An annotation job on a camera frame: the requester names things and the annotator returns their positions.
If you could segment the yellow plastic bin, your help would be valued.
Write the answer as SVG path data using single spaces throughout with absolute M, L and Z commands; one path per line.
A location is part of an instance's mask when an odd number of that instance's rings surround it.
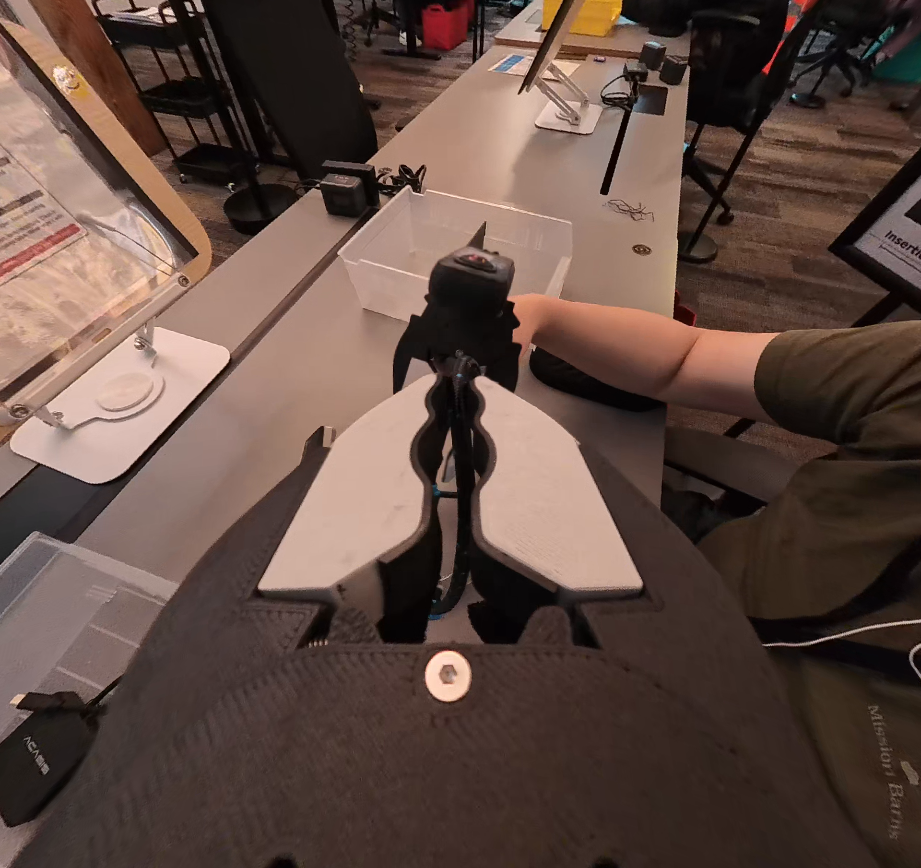
M 540 30 L 547 33 L 563 0 L 543 0 Z M 585 0 L 566 32 L 584 36 L 604 37 L 620 19 L 623 0 Z

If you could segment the clear plastic bin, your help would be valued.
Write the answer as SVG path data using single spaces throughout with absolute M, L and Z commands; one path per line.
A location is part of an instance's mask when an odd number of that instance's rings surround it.
M 558 298 L 569 271 L 570 221 L 513 206 L 405 187 L 344 245 L 340 258 L 364 309 L 401 321 L 425 308 L 439 259 L 474 241 L 515 265 L 510 293 Z

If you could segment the framed marker sign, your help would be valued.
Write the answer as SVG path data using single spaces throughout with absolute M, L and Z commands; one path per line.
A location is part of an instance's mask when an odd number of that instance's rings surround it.
M 886 183 L 828 251 L 885 291 L 852 323 L 865 327 L 900 309 L 920 313 L 920 152 Z

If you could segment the black utility cart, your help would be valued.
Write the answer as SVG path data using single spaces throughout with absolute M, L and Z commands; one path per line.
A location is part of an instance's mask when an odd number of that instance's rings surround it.
M 217 124 L 223 110 L 241 129 L 232 95 L 218 72 L 216 53 L 203 13 L 181 0 L 209 62 L 217 91 L 205 85 L 189 42 L 165 0 L 143 8 L 134 0 L 90 0 L 96 20 L 119 56 L 147 111 L 155 118 L 180 183 L 196 180 L 235 192 L 260 166 L 246 137 L 236 150 Z

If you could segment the clear lidded plastic box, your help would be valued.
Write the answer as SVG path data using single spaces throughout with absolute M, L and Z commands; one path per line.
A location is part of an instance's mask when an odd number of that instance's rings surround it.
M 40 533 L 1 567 L 1 736 L 27 692 L 89 701 L 121 676 L 176 582 Z

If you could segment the black mesh wrist rest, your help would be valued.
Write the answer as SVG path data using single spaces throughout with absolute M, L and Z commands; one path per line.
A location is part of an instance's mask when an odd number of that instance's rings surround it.
M 595 404 L 633 413 L 645 413 L 665 406 L 657 399 L 597 380 L 539 347 L 531 351 L 529 366 L 534 378 L 544 385 Z

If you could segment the white stand base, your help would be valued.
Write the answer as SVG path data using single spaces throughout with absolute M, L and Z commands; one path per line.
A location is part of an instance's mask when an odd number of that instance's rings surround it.
M 126 473 L 227 367 L 221 345 L 155 328 L 118 344 L 14 432 L 14 454 L 84 483 Z

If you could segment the wooden beam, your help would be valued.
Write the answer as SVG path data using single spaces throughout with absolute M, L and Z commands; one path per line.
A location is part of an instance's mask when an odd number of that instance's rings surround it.
M 127 68 L 86 0 L 29 0 L 62 53 L 86 77 L 109 110 L 144 154 L 153 157 L 167 147 L 165 137 L 141 101 Z

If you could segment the person's olive shirt torso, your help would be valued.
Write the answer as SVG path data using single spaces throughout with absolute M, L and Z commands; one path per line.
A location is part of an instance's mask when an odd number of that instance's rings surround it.
M 919 866 L 919 321 L 777 335 L 778 427 L 835 450 L 698 543 L 768 651 L 835 797 L 883 866 Z

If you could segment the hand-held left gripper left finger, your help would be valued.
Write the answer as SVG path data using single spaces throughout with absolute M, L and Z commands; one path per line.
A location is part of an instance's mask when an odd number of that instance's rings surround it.
M 257 591 L 363 613 L 388 643 L 421 643 L 442 566 L 435 483 L 444 382 L 426 375 L 334 441 Z

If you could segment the red box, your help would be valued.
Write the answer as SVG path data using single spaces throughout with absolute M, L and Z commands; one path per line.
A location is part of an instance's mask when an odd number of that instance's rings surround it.
M 450 52 L 467 40 L 470 10 L 466 2 L 451 6 L 431 4 L 422 9 L 423 46 Z

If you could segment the tilted board on white stand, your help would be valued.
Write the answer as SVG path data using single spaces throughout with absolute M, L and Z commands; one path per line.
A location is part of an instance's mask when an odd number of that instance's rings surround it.
M 563 41 L 586 2 L 561 0 L 534 60 L 522 79 L 519 94 L 540 91 L 547 101 L 535 121 L 539 128 L 589 135 L 601 117 L 602 107 L 592 103 L 589 94 L 556 62 Z

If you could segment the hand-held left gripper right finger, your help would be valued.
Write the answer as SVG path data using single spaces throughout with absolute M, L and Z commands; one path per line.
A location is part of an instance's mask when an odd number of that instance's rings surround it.
M 534 613 L 632 602 L 644 582 L 579 441 L 497 382 L 470 385 L 477 482 L 468 618 L 483 643 L 513 644 Z

